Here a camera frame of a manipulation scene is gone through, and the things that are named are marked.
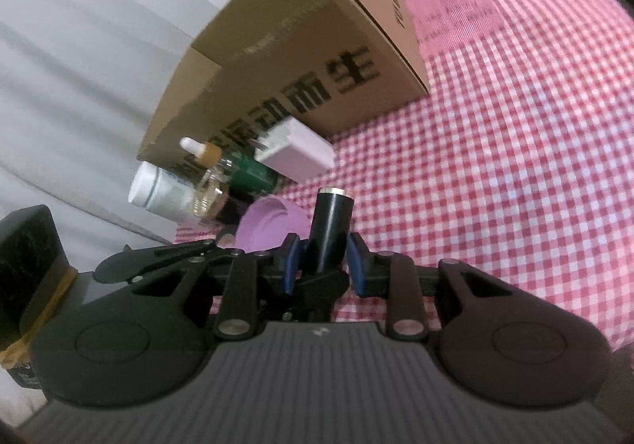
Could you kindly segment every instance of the white charger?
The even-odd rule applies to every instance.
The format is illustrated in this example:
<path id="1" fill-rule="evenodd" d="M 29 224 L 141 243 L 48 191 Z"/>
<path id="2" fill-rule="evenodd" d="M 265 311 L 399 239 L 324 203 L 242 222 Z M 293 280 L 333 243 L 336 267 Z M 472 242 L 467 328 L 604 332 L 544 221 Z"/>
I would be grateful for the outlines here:
<path id="1" fill-rule="evenodd" d="M 315 131 L 289 117 L 258 138 L 256 161 L 296 182 L 319 176 L 335 166 L 335 150 Z"/>

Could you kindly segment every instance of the black tube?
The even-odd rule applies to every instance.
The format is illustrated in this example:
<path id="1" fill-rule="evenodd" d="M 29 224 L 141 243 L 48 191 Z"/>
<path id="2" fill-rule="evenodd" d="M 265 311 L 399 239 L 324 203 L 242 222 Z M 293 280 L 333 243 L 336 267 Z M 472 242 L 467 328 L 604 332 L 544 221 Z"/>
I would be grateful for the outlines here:
<path id="1" fill-rule="evenodd" d="M 344 190 L 321 188 L 304 253 L 302 274 L 321 274 L 341 267 L 346 254 L 354 200 Z"/>

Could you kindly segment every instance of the cardboard box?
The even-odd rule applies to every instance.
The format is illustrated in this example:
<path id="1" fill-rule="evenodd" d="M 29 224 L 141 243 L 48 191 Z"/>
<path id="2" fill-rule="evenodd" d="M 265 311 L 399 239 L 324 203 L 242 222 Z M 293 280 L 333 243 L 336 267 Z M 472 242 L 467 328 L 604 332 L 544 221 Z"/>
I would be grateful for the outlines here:
<path id="1" fill-rule="evenodd" d="M 176 68 L 138 159 L 194 178 L 183 136 L 242 147 L 289 115 L 331 136 L 427 85 L 405 0 L 232 0 Z"/>

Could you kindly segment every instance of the red and white gingham tablecloth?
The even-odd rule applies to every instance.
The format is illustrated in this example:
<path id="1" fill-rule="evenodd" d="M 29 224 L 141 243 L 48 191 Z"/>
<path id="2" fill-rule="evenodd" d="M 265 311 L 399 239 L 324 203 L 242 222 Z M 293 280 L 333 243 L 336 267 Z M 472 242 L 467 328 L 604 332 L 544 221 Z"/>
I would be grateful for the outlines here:
<path id="1" fill-rule="evenodd" d="M 338 135 L 335 169 L 281 195 L 312 213 L 344 188 L 371 250 L 463 259 L 617 348 L 634 340 L 634 22 L 615 0 L 493 2 L 502 29 L 428 59 L 429 97 Z M 335 316 L 384 311 L 349 292 Z"/>

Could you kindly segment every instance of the purple lid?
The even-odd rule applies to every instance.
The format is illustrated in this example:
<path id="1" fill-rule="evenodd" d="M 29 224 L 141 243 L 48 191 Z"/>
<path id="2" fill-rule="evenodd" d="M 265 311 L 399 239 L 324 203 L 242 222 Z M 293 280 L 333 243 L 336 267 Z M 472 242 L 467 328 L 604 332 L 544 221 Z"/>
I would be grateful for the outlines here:
<path id="1" fill-rule="evenodd" d="M 248 207 L 236 231 L 235 247 L 245 252 L 279 247 L 288 233 L 308 238 L 311 225 L 297 204 L 268 195 Z"/>

